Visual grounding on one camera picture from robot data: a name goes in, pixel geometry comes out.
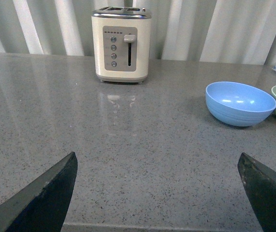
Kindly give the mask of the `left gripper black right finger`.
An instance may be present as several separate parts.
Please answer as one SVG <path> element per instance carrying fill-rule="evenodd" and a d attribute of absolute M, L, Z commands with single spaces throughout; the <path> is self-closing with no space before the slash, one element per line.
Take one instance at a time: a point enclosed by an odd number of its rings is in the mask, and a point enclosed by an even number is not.
<path fill-rule="evenodd" d="M 238 172 L 246 195 L 264 232 L 276 232 L 276 172 L 246 153 Z"/>

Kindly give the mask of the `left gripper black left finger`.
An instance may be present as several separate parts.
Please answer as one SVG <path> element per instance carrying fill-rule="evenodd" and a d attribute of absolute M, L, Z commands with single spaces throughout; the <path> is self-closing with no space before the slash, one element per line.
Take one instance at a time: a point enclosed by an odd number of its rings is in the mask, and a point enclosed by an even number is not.
<path fill-rule="evenodd" d="M 77 157 L 71 152 L 0 205 L 0 232 L 59 232 L 72 198 Z"/>

